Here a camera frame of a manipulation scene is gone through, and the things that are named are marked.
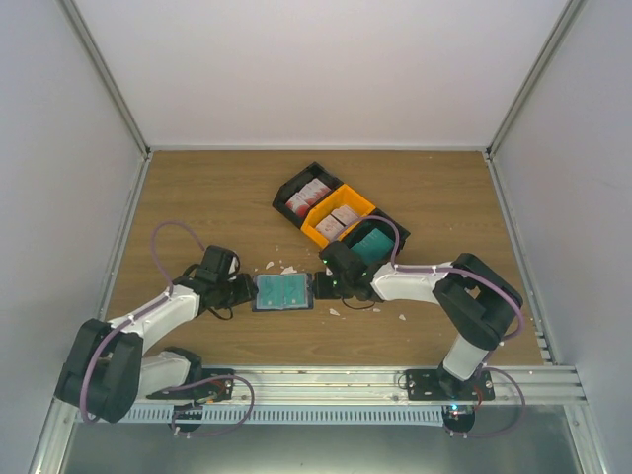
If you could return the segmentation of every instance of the brown wood surface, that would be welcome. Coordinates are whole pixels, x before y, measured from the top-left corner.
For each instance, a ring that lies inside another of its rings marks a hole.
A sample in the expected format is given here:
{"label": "brown wood surface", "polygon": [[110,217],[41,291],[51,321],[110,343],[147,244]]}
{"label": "brown wood surface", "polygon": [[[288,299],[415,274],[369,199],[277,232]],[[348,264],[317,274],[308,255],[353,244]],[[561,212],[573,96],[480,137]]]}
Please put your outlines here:
{"label": "brown wood surface", "polygon": [[[523,293],[480,153],[159,152],[134,217],[109,318],[164,289],[149,255],[149,236],[166,219],[187,222],[206,245],[234,250],[251,274],[280,273],[281,265],[300,272],[323,270],[316,245],[271,206],[278,187],[312,161],[411,231],[400,263],[437,264],[471,252]],[[180,228],[164,228],[157,249],[172,276],[201,257]],[[275,264],[266,271],[268,262]],[[330,308],[340,316],[330,314]],[[441,361],[456,336],[438,306],[394,301],[376,308],[379,312],[353,311],[338,301],[317,301],[311,311],[253,313],[241,305],[232,321],[203,314],[169,334],[153,352],[175,345],[200,354],[206,363],[226,364],[430,365]],[[526,321],[526,330],[500,348],[493,363],[541,363],[528,310]]]}

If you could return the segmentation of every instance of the teal object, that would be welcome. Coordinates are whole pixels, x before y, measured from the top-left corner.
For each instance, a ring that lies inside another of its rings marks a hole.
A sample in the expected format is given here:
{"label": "teal object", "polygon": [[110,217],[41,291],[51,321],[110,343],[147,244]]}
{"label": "teal object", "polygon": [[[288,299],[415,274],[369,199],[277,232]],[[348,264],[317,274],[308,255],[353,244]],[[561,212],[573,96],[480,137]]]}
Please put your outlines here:
{"label": "teal object", "polygon": [[395,243],[378,229],[371,230],[366,237],[352,246],[352,250],[367,264],[382,260],[393,250]]}
{"label": "teal object", "polygon": [[253,311],[283,311],[313,307],[309,274],[257,275],[259,292]]}

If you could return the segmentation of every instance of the white wall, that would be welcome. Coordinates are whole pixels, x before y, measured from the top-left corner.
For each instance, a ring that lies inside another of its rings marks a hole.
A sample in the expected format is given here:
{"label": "white wall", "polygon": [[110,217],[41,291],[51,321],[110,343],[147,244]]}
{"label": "white wall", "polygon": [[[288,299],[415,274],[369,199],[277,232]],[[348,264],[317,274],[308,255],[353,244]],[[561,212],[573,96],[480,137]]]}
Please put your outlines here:
{"label": "white wall", "polygon": [[0,3],[0,459],[27,472],[139,153],[54,1]]}
{"label": "white wall", "polygon": [[562,361],[632,465],[632,2],[583,9],[497,157]]}
{"label": "white wall", "polygon": [[150,145],[489,144],[565,0],[78,0]]}

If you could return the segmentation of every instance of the vent grille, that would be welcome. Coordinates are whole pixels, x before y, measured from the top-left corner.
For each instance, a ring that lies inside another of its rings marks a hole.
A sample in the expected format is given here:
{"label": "vent grille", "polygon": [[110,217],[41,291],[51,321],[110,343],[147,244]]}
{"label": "vent grille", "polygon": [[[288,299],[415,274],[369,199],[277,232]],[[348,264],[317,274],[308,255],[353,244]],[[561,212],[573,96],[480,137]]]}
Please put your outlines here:
{"label": "vent grille", "polygon": [[[179,423],[232,424],[246,414],[246,407],[206,405],[201,420]],[[170,423],[171,405],[134,405],[119,423]],[[440,407],[255,407],[248,421],[255,425],[443,425]]]}

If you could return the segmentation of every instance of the red and white package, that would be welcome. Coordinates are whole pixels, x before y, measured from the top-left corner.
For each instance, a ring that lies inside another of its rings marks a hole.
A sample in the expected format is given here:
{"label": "red and white package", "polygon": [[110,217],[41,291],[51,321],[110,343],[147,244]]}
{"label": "red and white package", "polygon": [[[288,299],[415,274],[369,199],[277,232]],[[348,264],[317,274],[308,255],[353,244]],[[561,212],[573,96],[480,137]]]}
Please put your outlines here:
{"label": "red and white package", "polygon": [[359,218],[359,215],[346,204],[338,209],[334,209],[332,215],[345,225],[349,225]]}
{"label": "red and white package", "polygon": [[309,205],[314,205],[318,199],[329,191],[330,189],[323,184],[322,181],[314,178],[312,181],[303,186],[297,194]]}
{"label": "red and white package", "polygon": [[298,193],[292,196],[285,205],[299,217],[305,217],[309,210],[309,204],[305,202]]}
{"label": "red and white package", "polygon": [[328,215],[314,228],[331,242],[343,230],[343,224],[338,222],[333,216]]}

